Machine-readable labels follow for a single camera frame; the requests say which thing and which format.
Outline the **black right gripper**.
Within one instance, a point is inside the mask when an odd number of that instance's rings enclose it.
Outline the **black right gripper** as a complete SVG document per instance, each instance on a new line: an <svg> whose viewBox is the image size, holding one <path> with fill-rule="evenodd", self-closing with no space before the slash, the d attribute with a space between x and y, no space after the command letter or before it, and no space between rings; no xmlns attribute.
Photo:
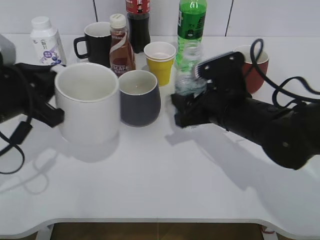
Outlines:
<svg viewBox="0 0 320 240"><path fill-rule="evenodd" d="M180 128L216 124L223 128L246 128L249 125L253 97L245 87L217 87L209 84L199 94L172 94L175 125Z"/></svg>

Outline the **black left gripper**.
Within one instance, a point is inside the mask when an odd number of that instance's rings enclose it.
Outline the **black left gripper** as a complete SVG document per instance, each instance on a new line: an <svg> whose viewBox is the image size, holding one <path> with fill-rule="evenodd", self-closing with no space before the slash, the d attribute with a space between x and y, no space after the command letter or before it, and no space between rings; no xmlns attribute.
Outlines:
<svg viewBox="0 0 320 240"><path fill-rule="evenodd" d="M65 120L65 112L49 104L54 95L54 77L65 64L32 65L27 63L0 66L0 121L3 123L20 114L32 117L54 128Z"/></svg>

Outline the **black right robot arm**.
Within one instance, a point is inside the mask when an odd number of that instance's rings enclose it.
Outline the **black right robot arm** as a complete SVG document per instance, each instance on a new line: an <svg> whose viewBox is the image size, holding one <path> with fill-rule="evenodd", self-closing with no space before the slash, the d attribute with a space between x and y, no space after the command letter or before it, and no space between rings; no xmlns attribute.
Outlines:
<svg viewBox="0 0 320 240"><path fill-rule="evenodd" d="M261 146L284 168L298 170L320 153L319 103L279 108L253 99L244 88L211 83L198 96L174 93L171 102L177 126L216 124Z"/></svg>

